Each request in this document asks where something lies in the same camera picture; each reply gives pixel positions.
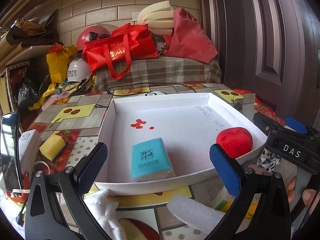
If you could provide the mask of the red plush ball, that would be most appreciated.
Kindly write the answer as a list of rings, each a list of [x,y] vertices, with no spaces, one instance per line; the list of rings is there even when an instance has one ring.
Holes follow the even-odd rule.
[[[217,135],[216,143],[234,159],[247,154],[253,148],[251,133],[242,127],[224,129]]]

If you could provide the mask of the white foam block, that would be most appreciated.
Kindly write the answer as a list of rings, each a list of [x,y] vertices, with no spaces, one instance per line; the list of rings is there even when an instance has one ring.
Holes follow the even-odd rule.
[[[224,212],[207,207],[180,194],[175,195],[167,203],[167,208],[178,220],[207,235],[214,230],[225,215]]]

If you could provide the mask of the pink tissue paper pack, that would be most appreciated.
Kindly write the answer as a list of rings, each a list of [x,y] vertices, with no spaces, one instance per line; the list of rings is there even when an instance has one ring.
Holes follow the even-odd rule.
[[[135,182],[175,177],[162,138],[140,142],[132,146],[131,179]]]

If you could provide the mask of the orange phone stand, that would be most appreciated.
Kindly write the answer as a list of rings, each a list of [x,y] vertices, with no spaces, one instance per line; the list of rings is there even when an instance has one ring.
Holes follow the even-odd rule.
[[[23,178],[23,189],[22,190],[19,190],[17,193],[13,193],[8,190],[5,191],[7,197],[16,203],[24,203],[27,200],[27,198],[29,197],[29,193],[30,193],[29,172],[25,171],[22,178]]]

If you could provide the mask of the black white patterned scarf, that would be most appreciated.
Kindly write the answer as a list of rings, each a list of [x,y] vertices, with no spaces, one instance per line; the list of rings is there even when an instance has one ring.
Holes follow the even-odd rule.
[[[257,161],[258,171],[261,174],[273,173],[280,161],[281,157],[264,148]]]

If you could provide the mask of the black smartphone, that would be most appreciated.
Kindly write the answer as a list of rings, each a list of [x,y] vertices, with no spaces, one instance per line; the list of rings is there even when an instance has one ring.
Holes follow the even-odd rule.
[[[10,193],[23,189],[18,150],[19,122],[17,112],[4,114],[1,120],[1,169],[5,189]]]

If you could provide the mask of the white cloth glove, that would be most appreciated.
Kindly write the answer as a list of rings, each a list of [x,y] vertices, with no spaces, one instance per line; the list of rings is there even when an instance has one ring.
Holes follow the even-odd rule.
[[[111,239],[127,239],[124,228],[116,219],[116,209],[119,203],[108,198],[108,190],[103,189],[89,194],[84,198],[84,202],[89,211],[111,237]]]

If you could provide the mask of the yellow sponge block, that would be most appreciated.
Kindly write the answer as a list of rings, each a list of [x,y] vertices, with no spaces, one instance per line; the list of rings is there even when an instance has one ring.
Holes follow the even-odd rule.
[[[41,154],[50,161],[54,161],[56,157],[65,148],[66,143],[60,135],[52,134],[39,148]]]

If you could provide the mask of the white power bank box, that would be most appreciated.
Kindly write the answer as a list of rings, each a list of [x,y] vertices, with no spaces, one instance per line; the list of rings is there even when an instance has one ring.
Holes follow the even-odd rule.
[[[18,151],[22,175],[24,175],[25,172],[31,173],[41,142],[40,134],[36,129],[21,134],[18,140]]]

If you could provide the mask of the dark brown door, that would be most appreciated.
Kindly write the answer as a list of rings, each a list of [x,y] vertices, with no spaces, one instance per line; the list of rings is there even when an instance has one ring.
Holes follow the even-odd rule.
[[[222,82],[319,128],[319,5],[315,0],[200,0]]]

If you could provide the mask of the white shallow cardboard tray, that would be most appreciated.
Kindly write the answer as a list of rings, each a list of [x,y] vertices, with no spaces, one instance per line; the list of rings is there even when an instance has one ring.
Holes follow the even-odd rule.
[[[138,195],[178,189],[213,178],[217,172],[209,149],[224,129],[243,127],[253,148],[238,162],[255,158],[266,135],[234,107],[212,93],[167,94],[116,98],[101,124],[98,140],[106,144],[108,158],[95,184],[111,195]],[[161,138],[175,176],[135,182],[131,178],[134,144]]]

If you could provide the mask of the black plastic bag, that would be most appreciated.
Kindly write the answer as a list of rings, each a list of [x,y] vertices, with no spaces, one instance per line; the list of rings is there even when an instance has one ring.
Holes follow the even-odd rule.
[[[41,96],[48,89],[51,84],[50,76],[45,76],[41,81],[31,80],[24,77],[22,81],[17,85],[15,91],[15,103],[19,110],[26,109],[29,106],[37,103]]]

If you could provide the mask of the dark red cloth bag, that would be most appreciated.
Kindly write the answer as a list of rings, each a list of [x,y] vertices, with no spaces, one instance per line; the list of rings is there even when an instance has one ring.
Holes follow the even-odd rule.
[[[163,54],[168,57],[210,63],[218,55],[197,19],[183,8],[174,10],[174,31],[170,36],[165,35],[164,40],[166,48]]]

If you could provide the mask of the plaid covered furniture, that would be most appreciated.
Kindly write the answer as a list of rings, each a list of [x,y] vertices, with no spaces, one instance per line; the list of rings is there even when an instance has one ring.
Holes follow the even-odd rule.
[[[107,67],[97,70],[94,92],[190,83],[220,83],[222,70],[217,60],[202,63],[191,59],[160,56],[157,59],[134,60],[130,70],[119,80],[111,77]]]

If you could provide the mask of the white hard hat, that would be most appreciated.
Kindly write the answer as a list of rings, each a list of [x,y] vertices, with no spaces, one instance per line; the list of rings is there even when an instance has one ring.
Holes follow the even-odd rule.
[[[68,82],[81,82],[92,75],[89,64],[83,59],[73,60],[67,70]]]

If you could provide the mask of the yellow gift bag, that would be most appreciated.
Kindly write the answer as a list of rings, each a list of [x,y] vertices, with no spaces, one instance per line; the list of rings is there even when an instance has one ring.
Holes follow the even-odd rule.
[[[67,80],[69,64],[76,58],[75,46],[64,47],[55,43],[46,55],[49,74],[52,83],[62,83]]]

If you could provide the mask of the cream foam roll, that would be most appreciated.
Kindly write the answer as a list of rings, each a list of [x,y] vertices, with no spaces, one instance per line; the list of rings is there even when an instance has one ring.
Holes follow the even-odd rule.
[[[137,24],[147,24],[149,31],[155,35],[170,36],[174,29],[174,10],[170,2],[153,3],[144,8],[137,17]]]

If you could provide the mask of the red tote bag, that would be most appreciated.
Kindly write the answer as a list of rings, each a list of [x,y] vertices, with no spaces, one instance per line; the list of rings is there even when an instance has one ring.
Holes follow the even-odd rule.
[[[107,67],[112,79],[120,80],[131,68],[133,60],[155,59],[158,51],[148,25],[125,24],[108,38],[85,43],[82,58],[96,73]]]

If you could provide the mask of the pink helmet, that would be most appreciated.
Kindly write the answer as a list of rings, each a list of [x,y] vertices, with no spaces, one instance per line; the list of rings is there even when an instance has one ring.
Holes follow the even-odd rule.
[[[110,32],[101,25],[94,25],[81,32],[77,39],[77,49],[83,50],[86,42],[95,41],[110,37]]]

